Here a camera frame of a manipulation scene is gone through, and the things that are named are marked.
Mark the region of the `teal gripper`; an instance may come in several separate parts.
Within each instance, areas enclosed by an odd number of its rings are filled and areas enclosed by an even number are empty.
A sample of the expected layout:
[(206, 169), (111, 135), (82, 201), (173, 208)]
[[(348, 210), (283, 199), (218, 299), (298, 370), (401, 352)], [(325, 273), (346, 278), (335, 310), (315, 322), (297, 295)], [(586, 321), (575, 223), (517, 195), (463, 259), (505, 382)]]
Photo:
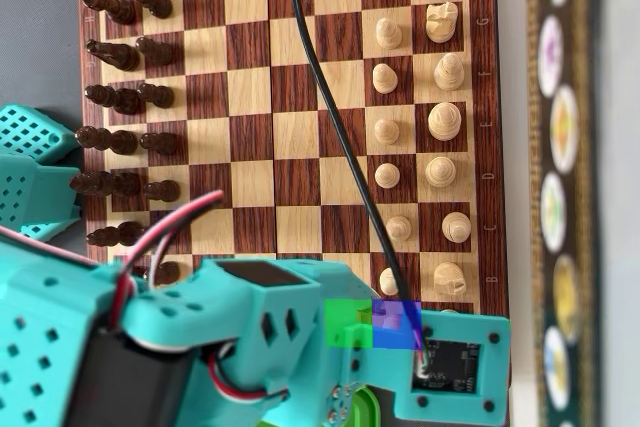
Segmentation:
[(214, 259), (194, 277), (197, 426), (342, 426), (373, 346), (373, 295), (343, 263)]

